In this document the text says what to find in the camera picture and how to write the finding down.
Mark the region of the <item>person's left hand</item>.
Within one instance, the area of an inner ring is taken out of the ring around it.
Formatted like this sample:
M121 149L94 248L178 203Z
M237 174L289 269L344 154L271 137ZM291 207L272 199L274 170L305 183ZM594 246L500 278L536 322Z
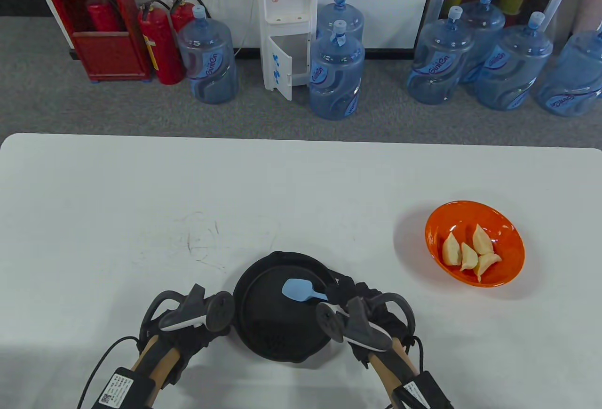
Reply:
M203 302L209 310L208 321L202 321L198 326L190 325L178 328L175 331L161 331L159 329L160 321L173 311L167 310L158 317L154 317L154 314L160 304L167 300L183 304L185 296L171 290L157 295L144 315L137 343L138 351L142 353L150 340L158 337L158 344L166 351L175 348L179 352L179 360L167 375L162 388L178 383L190 358L196 355L200 349L207 347L215 338L228 335L235 317L234 297L227 291L220 291Z

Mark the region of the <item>person's right hand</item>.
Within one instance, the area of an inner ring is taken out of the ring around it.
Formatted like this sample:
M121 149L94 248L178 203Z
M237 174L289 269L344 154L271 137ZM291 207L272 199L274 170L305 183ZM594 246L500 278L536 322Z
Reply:
M338 275L337 283L328 286L325 295L327 301L322 305L331 310L337 326L331 338L348 343L364 367L368 367L370 354L393 350L394 340L405 353L419 342L413 309L401 295L382 293L345 275Z

